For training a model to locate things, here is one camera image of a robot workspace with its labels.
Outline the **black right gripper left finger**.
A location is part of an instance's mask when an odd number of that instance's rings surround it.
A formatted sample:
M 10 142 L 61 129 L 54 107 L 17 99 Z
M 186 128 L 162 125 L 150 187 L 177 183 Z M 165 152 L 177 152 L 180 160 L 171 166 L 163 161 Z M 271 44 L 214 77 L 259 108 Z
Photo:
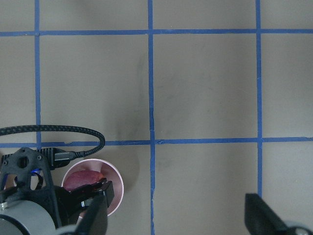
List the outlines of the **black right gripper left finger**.
M 108 228 L 106 196 L 93 198 L 83 219 L 77 225 L 75 235 L 105 235 Z

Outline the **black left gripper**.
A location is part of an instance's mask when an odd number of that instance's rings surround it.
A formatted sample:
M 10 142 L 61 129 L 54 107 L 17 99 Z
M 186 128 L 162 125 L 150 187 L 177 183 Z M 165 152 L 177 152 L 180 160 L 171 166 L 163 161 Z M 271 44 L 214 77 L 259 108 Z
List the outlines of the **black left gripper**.
M 61 228 L 79 219 L 79 202 L 105 196 L 114 199 L 113 182 L 102 178 L 69 193 L 55 186 L 51 171 L 77 157 L 57 148 L 21 148 L 4 155 L 0 166 L 0 226 L 2 228 Z

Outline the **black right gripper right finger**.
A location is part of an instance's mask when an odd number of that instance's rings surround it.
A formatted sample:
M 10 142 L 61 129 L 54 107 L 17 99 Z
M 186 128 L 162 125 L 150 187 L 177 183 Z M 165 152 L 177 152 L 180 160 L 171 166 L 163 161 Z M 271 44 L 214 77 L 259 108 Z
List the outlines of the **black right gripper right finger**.
M 290 235 L 289 227 L 256 193 L 245 195 L 245 226 L 250 235 Z

